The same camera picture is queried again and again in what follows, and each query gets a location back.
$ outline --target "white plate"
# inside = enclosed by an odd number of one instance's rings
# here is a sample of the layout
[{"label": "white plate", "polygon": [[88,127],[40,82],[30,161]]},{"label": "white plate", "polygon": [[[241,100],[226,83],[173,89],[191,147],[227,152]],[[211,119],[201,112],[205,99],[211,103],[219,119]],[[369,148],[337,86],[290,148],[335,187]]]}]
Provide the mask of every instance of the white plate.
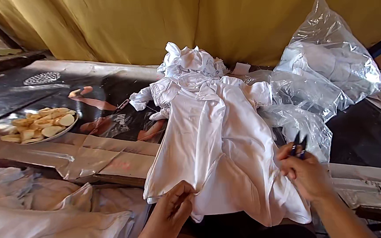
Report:
[{"label": "white plate", "polygon": [[41,141],[35,141],[35,142],[31,142],[31,143],[26,143],[26,144],[21,144],[21,143],[18,143],[18,144],[28,145],[28,144],[45,142],[45,141],[49,141],[49,140],[55,139],[57,137],[60,137],[60,136],[64,135],[65,133],[67,133],[76,124],[77,120],[79,119],[79,115],[77,115],[77,112],[75,113],[74,117],[75,117],[75,121],[69,127],[67,127],[66,129],[62,130],[61,132],[58,132],[57,134],[55,134],[51,137],[45,138]]}]

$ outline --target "yellow curtain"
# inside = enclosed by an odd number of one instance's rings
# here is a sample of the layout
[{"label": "yellow curtain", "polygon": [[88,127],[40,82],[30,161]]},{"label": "yellow curtain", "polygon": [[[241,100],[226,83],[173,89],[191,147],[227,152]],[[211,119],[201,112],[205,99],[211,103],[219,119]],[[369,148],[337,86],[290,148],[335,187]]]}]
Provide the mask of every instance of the yellow curtain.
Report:
[{"label": "yellow curtain", "polygon": [[[314,0],[0,0],[0,24],[57,59],[155,65],[168,41],[232,65],[275,66]],[[381,40],[381,1],[328,0],[366,47]]]}]

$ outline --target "wrist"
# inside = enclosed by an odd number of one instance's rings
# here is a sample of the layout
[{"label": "wrist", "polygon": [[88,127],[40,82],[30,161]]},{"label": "wrist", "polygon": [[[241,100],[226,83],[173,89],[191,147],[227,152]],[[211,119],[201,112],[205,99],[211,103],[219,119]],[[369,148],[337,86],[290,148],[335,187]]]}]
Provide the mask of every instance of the wrist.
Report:
[{"label": "wrist", "polygon": [[331,203],[335,203],[339,201],[339,196],[335,192],[327,193],[324,196],[316,197],[311,201],[311,204],[314,208],[321,208],[323,206],[327,206]]}]

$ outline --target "scissors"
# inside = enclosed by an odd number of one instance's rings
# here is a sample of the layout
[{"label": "scissors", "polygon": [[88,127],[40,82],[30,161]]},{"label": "scissors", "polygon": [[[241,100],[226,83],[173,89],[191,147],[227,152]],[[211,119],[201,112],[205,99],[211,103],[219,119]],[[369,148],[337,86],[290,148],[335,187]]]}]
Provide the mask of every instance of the scissors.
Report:
[{"label": "scissors", "polygon": [[[301,140],[300,140],[299,134],[300,134],[300,131],[298,132],[298,134],[296,134],[295,140],[293,141],[293,146],[292,146],[292,150],[290,151],[290,155],[297,156],[299,157],[299,159],[304,160],[305,148],[306,148],[306,135],[304,139],[302,140],[302,142],[300,142]],[[302,147],[302,151],[299,154],[296,154],[296,148],[298,145]]]}]

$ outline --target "hand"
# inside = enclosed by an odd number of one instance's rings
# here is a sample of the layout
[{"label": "hand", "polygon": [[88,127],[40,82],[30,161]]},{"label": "hand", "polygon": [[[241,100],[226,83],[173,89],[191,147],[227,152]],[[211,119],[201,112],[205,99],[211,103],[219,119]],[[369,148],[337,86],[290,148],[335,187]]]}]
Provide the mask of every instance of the hand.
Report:
[{"label": "hand", "polygon": [[294,180],[301,195],[309,201],[334,197],[336,193],[333,191],[331,179],[318,159],[309,152],[305,152],[305,160],[289,156],[292,145],[293,143],[289,143],[278,150],[277,159],[282,165],[282,175]]},{"label": "hand", "polygon": [[158,201],[139,238],[176,238],[191,215],[194,193],[186,181],[176,184]]}]

